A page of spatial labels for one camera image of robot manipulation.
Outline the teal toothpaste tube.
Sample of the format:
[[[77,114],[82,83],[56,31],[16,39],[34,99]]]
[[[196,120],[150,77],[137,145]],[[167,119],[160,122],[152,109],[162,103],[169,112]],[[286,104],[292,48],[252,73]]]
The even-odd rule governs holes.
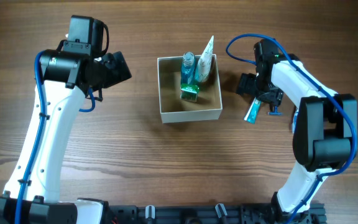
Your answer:
[[[258,112],[259,112],[260,105],[261,105],[261,102],[257,98],[254,98],[252,104],[250,105],[248,112],[244,116],[244,121],[254,124],[255,120],[257,118]]]

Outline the blue disposable razor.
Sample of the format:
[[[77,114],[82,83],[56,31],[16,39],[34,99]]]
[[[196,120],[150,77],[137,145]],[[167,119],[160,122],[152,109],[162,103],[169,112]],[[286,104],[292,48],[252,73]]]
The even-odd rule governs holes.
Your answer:
[[[268,115],[270,115],[270,116],[280,116],[280,115],[282,115],[282,113],[278,111],[277,106],[273,106],[271,108],[271,110],[268,112]]]

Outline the white leaf-print cosmetic tube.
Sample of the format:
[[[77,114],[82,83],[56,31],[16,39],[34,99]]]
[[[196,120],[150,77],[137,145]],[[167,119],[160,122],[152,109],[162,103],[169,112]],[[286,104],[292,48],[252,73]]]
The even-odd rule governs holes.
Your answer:
[[[212,35],[203,53],[201,54],[195,70],[195,80],[197,83],[204,83],[209,77],[214,48],[214,36]]]

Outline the green white soap box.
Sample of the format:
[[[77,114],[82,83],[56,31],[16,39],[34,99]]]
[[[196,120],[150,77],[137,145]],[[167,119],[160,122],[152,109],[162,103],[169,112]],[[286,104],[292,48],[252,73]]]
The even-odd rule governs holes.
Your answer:
[[[180,93],[180,99],[190,102],[197,102],[198,99],[198,93],[200,91],[199,87],[197,85],[192,84],[181,84],[181,93]]]

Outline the blue mouthwash bottle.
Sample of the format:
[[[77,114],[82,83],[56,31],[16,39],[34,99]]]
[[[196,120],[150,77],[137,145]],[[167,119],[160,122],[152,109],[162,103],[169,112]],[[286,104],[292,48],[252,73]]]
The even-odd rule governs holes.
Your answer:
[[[195,65],[194,54],[186,52],[181,64],[181,84],[194,84]]]

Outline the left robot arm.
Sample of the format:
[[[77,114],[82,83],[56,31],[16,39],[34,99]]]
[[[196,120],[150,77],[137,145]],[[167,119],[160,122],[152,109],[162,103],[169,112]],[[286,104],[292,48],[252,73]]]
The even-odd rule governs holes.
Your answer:
[[[130,79],[121,52],[109,53],[109,31],[92,17],[72,16],[66,39],[34,61],[35,101],[16,167],[0,195],[0,223],[113,223],[105,200],[60,200],[60,175],[73,122],[85,100]]]

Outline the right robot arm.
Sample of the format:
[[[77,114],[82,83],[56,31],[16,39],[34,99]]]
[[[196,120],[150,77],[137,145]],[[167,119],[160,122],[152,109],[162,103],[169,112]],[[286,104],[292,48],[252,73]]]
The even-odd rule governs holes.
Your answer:
[[[243,73],[237,87],[237,94],[254,97],[244,119],[253,122],[261,103],[268,103],[270,114],[277,115],[284,95],[296,109],[292,142],[296,162],[284,186],[272,196],[265,221],[315,220],[312,198],[328,177],[344,172],[357,154],[357,101],[351,94],[324,86],[274,38],[261,35],[254,55],[255,73]]]

